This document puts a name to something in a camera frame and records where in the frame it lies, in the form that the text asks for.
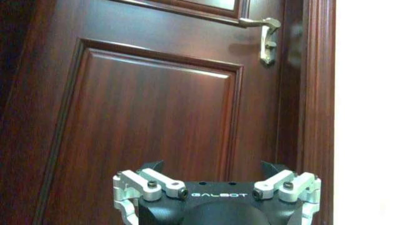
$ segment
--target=door lock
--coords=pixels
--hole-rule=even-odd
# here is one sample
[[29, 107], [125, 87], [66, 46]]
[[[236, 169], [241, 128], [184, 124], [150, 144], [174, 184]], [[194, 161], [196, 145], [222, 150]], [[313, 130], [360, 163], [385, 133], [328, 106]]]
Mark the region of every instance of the door lock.
[[260, 45], [260, 60], [269, 66], [274, 62], [276, 55], [276, 35], [274, 31], [280, 27], [278, 20], [266, 18], [262, 20], [250, 20], [246, 18], [238, 19], [238, 26], [246, 27], [261, 27], [261, 45]]

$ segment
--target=galbot logo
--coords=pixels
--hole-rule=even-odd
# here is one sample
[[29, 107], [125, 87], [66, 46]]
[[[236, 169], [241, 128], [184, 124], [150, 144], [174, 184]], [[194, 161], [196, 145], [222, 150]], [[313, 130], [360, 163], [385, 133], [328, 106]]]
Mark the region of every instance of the galbot logo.
[[248, 194], [244, 193], [220, 193], [220, 194], [208, 194], [208, 193], [192, 193], [192, 197], [214, 197], [214, 198], [238, 198], [245, 197]]

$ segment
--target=door molding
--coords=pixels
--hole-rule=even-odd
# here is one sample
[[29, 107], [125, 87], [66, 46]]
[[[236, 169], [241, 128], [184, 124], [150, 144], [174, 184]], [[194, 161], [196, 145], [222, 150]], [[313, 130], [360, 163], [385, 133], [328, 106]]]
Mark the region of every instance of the door molding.
[[316, 173], [322, 180], [313, 224], [332, 225], [336, 0], [305, 0], [302, 21], [297, 170]]
[[285, 0], [276, 163], [322, 180], [316, 225], [333, 224], [336, 0]]
[[208, 5], [201, 5], [189, 1], [162, 1], [162, 0], [112, 0], [125, 4], [153, 8], [161, 11], [192, 16], [218, 23], [238, 26], [238, 19], [248, 18], [250, 0], [237, 0], [234, 9], [228, 10]]
[[82, 101], [80, 93], [84, 92], [84, 86], [88, 82], [88, 71], [90, 69], [90, 61], [106, 59], [129, 64], [137, 64], [145, 67], [162, 68], [169, 70], [184, 71], [197, 75], [213, 76], [226, 80], [224, 88], [222, 100], [222, 122], [220, 124], [221, 144], [220, 154], [214, 157], [220, 161], [213, 173], [218, 179], [228, 179], [230, 168], [233, 167], [234, 155], [234, 140], [236, 140], [236, 125], [240, 105], [240, 88], [244, 66], [241, 64], [228, 63], [201, 59], [185, 55], [178, 55], [169, 52], [158, 52], [134, 45], [125, 45], [108, 41], [77, 38], [73, 60], [69, 66], [68, 82], [64, 88], [64, 97], [61, 108], [57, 117], [57, 127], [54, 129], [53, 140], [49, 150], [49, 159], [45, 166], [44, 182], [40, 189], [38, 203], [34, 212], [34, 224], [41, 224], [45, 217], [45, 207], [48, 206], [50, 196], [50, 186], [56, 182], [57, 164], [65, 152], [65, 140], [77, 131], [73, 125], [68, 123], [74, 117], [74, 112], [78, 111], [78, 101]]

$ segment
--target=dark brown door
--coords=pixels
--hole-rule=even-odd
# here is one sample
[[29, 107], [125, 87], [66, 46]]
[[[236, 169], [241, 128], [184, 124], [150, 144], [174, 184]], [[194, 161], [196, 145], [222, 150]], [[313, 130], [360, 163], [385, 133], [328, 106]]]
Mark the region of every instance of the dark brown door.
[[260, 63], [260, 28], [237, 21], [281, 21], [282, 6], [37, 1], [1, 125], [2, 221], [121, 223], [112, 176], [160, 159], [180, 180], [262, 178], [280, 56]]

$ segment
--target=bolt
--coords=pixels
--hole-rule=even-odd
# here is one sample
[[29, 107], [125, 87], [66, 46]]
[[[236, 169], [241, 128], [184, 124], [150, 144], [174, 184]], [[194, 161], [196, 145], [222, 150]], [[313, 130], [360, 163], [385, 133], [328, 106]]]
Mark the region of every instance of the bolt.
[[292, 182], [284, 182], [282, 183], [282, 188], [286, 190], [293, 190], [293, 183]]
[[157, 187], [157, 182], [156, 182], [154, 180], [150, 180], [150, 181], [148, 182], [148, 187], [149, 187], [149, 188], [156, 188], [156, 187]]
[[177, 192], [177, 197], [181, 199], [181, 200], [185, 200], [186, 197], [188, 197], [188, 190], [185, 188], [180, 189], [178, 192]]
[[262, 199], [262, 192], [257, 189], [253, 189], [252, 196], [254, 197], [256, 200], [260, 200]]

